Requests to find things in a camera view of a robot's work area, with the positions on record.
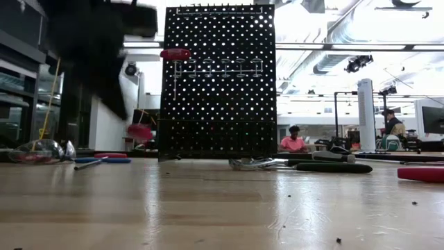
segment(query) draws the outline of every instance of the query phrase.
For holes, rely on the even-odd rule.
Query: white column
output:
[[[375,109],[373,108],[373,85],[370,79],[362,79],[358,82],[358,105],[361,150],[374,151],[376,149]]]

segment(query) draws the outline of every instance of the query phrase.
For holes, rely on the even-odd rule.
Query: pink shirt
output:
[[[293,140],[289,136],[282,139],[280,145],[284,149],[290,149],[290,150],[294,150],[294,151],[305,147],[305,143],[302,140],[302,138],[297,137],[296,140]]]

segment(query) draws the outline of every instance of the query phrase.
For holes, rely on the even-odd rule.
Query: man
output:
[[[382,115],[387,117],[386,135],[404,135],[405,125],[395,117],[395,111],[385,110]]]
[[[290,152],[290,153],[306,153],[307,148],[305,146],[304,141],[302,138],[298,138],[298,132],[299,132],[298,126],[292,126],[290,127],[289,131],[291,136],[285,137],[282,139],[279,151],[280,152]]]

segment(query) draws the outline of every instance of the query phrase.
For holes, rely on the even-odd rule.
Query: cable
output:
[[[47,112],[46,112],[46,116],[45,116],[45,118],[44,118],[43,131],[42,131],[42,134],[40,134],[40,136],[39,136],[39,140],[43,139],[44,132],[46,131],[46,128],[47,128],[47,126],[48,126],[48,118],[49,118],[49,113],[50,113],[50,111],[51,111],[51,104],[52,104],[52,102],[53,102],[53,98],[54,98],[54,91],[56,90],[55,88],[56,88],[56,83],[57,83],[58,70],[59,70],[59,68],[60,68],[60,58],[58,59],[58,62],[57,62],[57,69],[55,70],[55,72],[56,72],[56,73],[55,73],[55,78],[54,78],[54,82],[53,82],[53,87],[52,87],[52,89],[51,89],[51,97],[49,98],[49,102],[48,102],[48,110],[47,110]],[[33,148],[32,148],[32,151],[35,150],[35,144],[36,144],[36,143],[37,143],[37,141],[34,142],[34,144],[33,144]]]
[[[411,87],[411,86],[408,85],[407,83],[403,82],[403,81],[402,81],[401,79],[399,79],[398,77],[392,75],[392,73],[388,72],[387,69],[382,69],[382,70],[384,70],[387,74],[389,74],[390,76],[392,76],[394,79],[398,80],[399,82],[401,82],[402,84],[404,84],[405,86],[407,86],[407,87],[409,87],[409,88],[411,88],[411,89],[413,90],[413,87]],[[440,102],[440,101],[437,101],[437,100],[435,100],[435,99],[433,99],[433,98],[431,98],[431,97],[429,97],[429,96],[427,96],[427,95],[424,95],[424,96],[425,96],[426,98],[428,98],[428,99],[430,99],[430,100],[432,100],[432,101],[435,101],[436,103],[439,103],[439,104],[441,104],[442,106],[444,106],[444,103],[442,103],[442,102]]]

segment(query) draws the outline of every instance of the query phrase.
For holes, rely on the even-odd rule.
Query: black pegboard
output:
[[[180,77],[172,61],[163,62],[160,158],[275,153],[274,5],[178,7],[166,13],[164,49],[190,50],[191,60],[176,65]]]

